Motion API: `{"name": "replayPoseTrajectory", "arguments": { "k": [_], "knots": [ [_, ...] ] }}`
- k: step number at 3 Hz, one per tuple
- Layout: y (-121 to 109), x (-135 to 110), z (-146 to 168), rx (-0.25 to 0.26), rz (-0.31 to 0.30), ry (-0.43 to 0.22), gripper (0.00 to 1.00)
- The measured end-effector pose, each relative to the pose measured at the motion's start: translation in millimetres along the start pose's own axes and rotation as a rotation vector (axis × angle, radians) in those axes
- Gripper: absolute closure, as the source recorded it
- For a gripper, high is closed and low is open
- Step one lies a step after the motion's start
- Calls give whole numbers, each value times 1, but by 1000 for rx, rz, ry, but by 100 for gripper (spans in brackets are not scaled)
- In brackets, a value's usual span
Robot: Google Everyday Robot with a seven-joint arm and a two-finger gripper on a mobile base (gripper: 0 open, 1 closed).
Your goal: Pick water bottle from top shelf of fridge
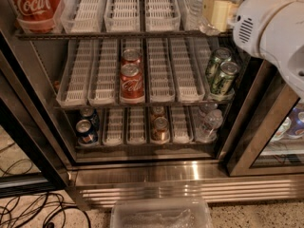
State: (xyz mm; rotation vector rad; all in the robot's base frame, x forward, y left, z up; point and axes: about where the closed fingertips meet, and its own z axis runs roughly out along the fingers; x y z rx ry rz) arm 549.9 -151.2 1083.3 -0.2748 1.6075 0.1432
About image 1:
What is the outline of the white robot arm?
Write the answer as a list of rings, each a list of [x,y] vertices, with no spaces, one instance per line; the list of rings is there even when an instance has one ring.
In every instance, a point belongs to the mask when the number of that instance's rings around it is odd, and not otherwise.
[[[216,33],[231,26],[239,48],[276,66],[304,97],[304,0],[202,0],[200,17]]]

